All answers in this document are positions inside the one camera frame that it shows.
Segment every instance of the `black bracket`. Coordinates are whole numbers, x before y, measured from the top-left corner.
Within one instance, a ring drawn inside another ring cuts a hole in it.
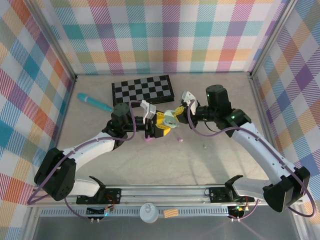
[[[79,205],[95,205],[95,204],[119,204],[121,200],[121,188],[105,188],[103,197],[99,200],[95,196],[89,197],[79,195],[76,199],[76,204]]]
[[[229,179],[221,187],[209,187],[209,195],[206,195],[210,198],[211,203],[254,203],[255,199],[253,197],[239,196],[233,188],[233,184],[239,178],[242,178],[242,175],[237,175]]]
[[[310,179],[310,172],[304,166],[301,168],[294,168],[294,174],[307,187]],[[287,177],[282,176],[281,181],[277,184],[265,186],[263,188],[263,197],[266,203],[278,213],[284,211],[287,207],[295,203],[305,193],[302,187],[292,175]]]
[[[105,215],[105,209],[104,208],[99,208],[99,209],[95,209],[95,208],[91,208],[91,207],[87,207],[86,208],[86,214],[87,215]],[[87,216],[88,219],[94,219],[94,220],[101,220],[104,218],[104,216]]]
[[[94,196],[78,195],[76,204],[79,205],[94,205],[94,204],[119,204],[121,200],[121,188],[106,188],[99,179],[94,176],[89,178],[95,180],[100,188]]]
[[[63,151],[58,150],[56,147],[50,149],[35,174],[34,182],[40,185],[63,157],[65,157]],[[54,200],[60,201],[68,196],[74,187],[75,175],[76,162],[73,158],[67,157],[43,186],[43,190]]]
[[[235,208],[235,206],[228,206],[228,213],[229,215],[234,216],[236,218],[237,217],[242,218],[245,215],[244,210],[239,211],[238,209]]]

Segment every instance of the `white table surface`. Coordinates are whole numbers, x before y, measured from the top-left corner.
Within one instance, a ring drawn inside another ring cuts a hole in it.
[[[62,150],[85,142],[97,135],[111,119],[110,112],[79,101],[78,93],[86,93],[112,106],[111,83],[152,76],[157,75],[79,76],[58,148]],[[156,104],[158,110],[178,107],[184,90],[193,93],[201,105],[207,105],[206,88],[221,84],[228,91],[232,107],[242,109],[262,132],[246,73],[180,73],[169,76],[175,101]],[[134,114],[142,116],[143,109],[134,108]],[[214,123],[208,125],[217,130]],[[202,122],[197,130],[211,133]],[[138,132],[133,140],[91,160],[77,171],[76,178],[88,180],[88,176],[95,176],[106,185],[223,184],[238,174],[267,179],[248,152],[226,134],[202,137],[184,124],[172,129],[167,136],[150,142],[143,140],[143,134]]]

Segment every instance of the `checkered board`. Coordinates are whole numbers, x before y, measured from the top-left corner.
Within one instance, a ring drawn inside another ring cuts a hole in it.
[[[113,106],[128,103],[130,100],[146,100],[151,104],[161,104],[173,102],[175,95],[169,75],[163,75],[112,83],[112,98]]]

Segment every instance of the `plaid fabric backdrop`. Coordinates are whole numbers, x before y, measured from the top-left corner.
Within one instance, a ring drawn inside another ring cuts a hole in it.
[[[37,0],[79,74],[243,71],[286,1]]]
[[[0,239],[16,240],[72,82],[23,0],[0,1]]]
[[[311,173],[320,206],[320,0],[300,0],[256,82],[277,148]],[[305,204],[311,212],[310,203]],[[320,214],[311,219],[320,224]]]

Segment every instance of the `aluminum frame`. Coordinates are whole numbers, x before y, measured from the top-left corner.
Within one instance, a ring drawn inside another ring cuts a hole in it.
[[[290,14],[295,9],[295,6],[298,3],[298,1],[299,0],[288,0],[286,5],[284,6],[282,13],[280,14],[278,20],[276,21],[276,23],[274,25],[272,33],[270,34],[268,40],[266,41],[266,43],[261,51],[261,54],[258,57],[255,65],[252,69],[251,76],[252,76],[253,80],[255,79],[258,70],[262,67],[262,65],[266,61],[267,56],[270,53],[272,46],[274,45],[274,43],[278,39],[278,36],[280,35],[282,29],[284,28]]]
[[[145,203],[153,203],[157,207],[183,207],[183,206],[236,206],[239,202],[211,203],[210,198],[205,196],[208,188],[225,187],[224,184],[214,185],[110,185],[108,189],[121,189],[121,201],[117,206],[137,207]],[[41,190],[36,198],[46,195]],[[77,207],[105,207],[105,204],[76,204],[77,197],[67,197],[67,201],[72,206]],[[51,197],[46,197],[38,201],[32,207],[65,207],[65,201],[55,201]]]
[[[107,217],[140,217],[140,206],[116,206],[114,211],[109,212]],[[159,218],[165,218],[165,210],[175,208],[178,215],[175,218],[184,217],[227,217],[229,216],[228,206],[157,206]],[[40,218],[47,217],[75,217],[75,215],[65,207],[41,207]],[[87,207],[77,206],[73,208],[81,216],[86,217],[106,217],[104,214],[86,214]]]
[[[253,80],[252,76],[250,76],[249,74],[248,74],[248,81],[249,81],[249,85],[250,85],[251,92],[253,95],[254,104],[257,108],[257,112],[258,112],[259,120],[261,122],[264,137],[271,145],[273,145],[275,147],[276,142],[273,138],[273,134],[271,132],[271,126],[269,124],[266,112],[264,111],[262,99],[260,97],[257,84]],[[293,204],[292,207],[295,210],[299,211],[300,213],[306,214],[306,211],[303,208],[302,200],[300,200],[300,203],[301,204]],[[295,225],[296,225],[296,228],[298,230],[298,234],[299,234],[299,237],[301,240],[315,240],[315,239],[317,239],[315,232],[313,231],[308,219],[306,219],[305,217],[298,216],[295,213],[292,213],[292,215],[293,215],[293,219],[294,219],[294,222],[295,222]]]
[[[67,71],[69,77],[76,82],[77,75],[74,72],[67,56],[65,55],[63,49],[61,48],[55,34],[53,33],[51,27],[49,26],[47,20],[45,19],[44,15],[38,4],[34,0],[24,0],[25,5],[31,12],[32,16],[38,23],[43,35],[45,36],[46,40],[49,42],[50,46],[54,50],[55,54],[57,55],[58,59],[60,60],[63,68]]]
[[[34,238],[40,214],[41,208],[28,207],[18,240],[32,240]]]

